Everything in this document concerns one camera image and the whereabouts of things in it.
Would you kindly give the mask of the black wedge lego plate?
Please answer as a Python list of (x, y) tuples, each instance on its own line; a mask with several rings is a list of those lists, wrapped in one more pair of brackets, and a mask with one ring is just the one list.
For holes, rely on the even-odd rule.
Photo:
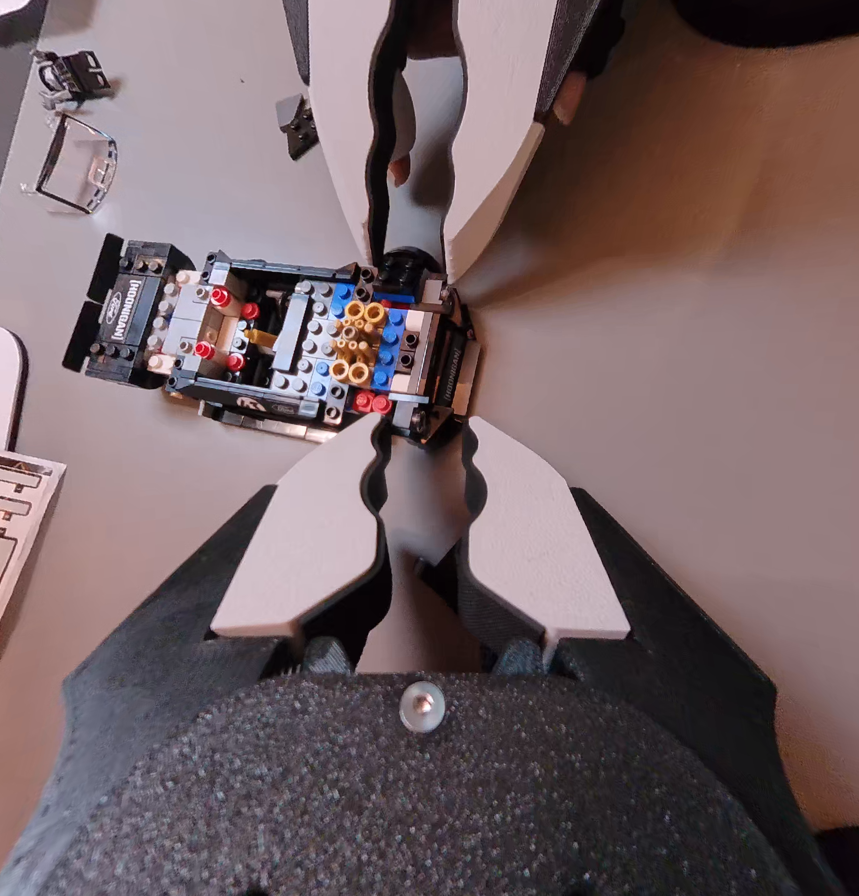
[(303, 94), (281, 99), (275, 104), (278, 127), (286, 135), (289, 156), (300, 159), (319, 142), (310, 102)]

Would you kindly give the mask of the lego car model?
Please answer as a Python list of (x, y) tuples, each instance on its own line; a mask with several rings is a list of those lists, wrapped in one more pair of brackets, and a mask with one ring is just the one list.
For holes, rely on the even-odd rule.
[(377, 412), (427, 446), (467, 418), (479, 361), (468, 307), (422, 250), (337, 268), (211, 252), (195, 267), (109, 234), (62, 365), (234, 427), (323, 442)]

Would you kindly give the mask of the small black lego assembly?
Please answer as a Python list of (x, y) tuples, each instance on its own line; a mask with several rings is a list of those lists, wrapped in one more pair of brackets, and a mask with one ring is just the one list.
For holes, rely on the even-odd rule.
[(32, 59), (42, 84), (44, 106), (74, 104), (109, 96), (112, 85), (93, 51), (81, 50), (61, 56), (53, 51), (33, 50)]

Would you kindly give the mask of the lego sticker sheet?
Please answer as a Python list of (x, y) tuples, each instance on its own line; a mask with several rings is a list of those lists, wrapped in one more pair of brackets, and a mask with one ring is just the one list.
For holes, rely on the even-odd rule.
[(0, 620), (65, 465), (0, 452)]

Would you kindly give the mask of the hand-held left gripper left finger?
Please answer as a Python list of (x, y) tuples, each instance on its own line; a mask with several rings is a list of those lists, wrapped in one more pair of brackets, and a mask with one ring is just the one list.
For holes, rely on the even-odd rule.
[(390, 609), (392, 575), (379, 510), (391, 432), (361, 417), (276, 485), (211, 621), (221, 636), (330, 636), (360, 658)]

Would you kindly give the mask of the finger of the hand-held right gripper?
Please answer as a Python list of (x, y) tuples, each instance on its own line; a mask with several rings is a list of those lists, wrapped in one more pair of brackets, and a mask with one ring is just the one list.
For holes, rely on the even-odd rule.
[(556, 1), (461, 1), (465, 107), (452, 146), (443, 243), (450, 281), (488, 246), (544, 134), (535, 120)]
[(360, 259), (379, 264), (388, 221), (387, 165), (394, 128), (377, 132), (371, 97), (390, 1), (310, 1), (310, 102), (319, 141)]

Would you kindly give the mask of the clear lego windshield piece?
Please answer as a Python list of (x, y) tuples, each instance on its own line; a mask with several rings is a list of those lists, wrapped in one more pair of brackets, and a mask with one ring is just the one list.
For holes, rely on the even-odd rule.
[(117, 142), (86, 121), (57, 112), (53, 136), (36, 180), (21, 184), (50, 210), (92, 215), (106, 198), (118, 169)]

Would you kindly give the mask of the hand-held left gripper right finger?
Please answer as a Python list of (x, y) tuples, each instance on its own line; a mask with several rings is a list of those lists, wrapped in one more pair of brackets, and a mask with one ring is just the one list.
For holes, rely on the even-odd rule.
[(551, 658), (562, 639), (623, 640), (629, 623), (566, 480), (480, 417), (463, 431), (471, 516), (458, 553), (459, 614), (489, 649), (513, 638)]

